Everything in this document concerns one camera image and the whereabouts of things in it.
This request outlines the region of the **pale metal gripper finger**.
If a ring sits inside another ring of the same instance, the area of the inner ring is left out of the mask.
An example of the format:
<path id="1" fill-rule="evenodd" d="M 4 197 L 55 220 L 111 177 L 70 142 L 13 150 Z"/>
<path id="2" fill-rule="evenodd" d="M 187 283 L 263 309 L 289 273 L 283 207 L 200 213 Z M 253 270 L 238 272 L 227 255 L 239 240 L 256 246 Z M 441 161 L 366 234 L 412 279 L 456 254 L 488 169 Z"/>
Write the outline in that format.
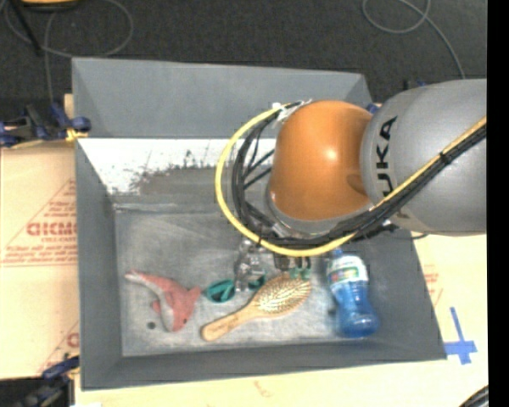
<path id="1" fill-rule="evenodd" d="M 238 247 L 238 270 L 249 270 L 260 265 L 257 247 L 251 241 L 242 241 Z"/>
<path id="2" fill-rule="evenodd" d="M 235 274 L 234 288 L 236 292 L 255 291 L 266 283 L 266 271 L 263 269 L 241 269 Z"/>

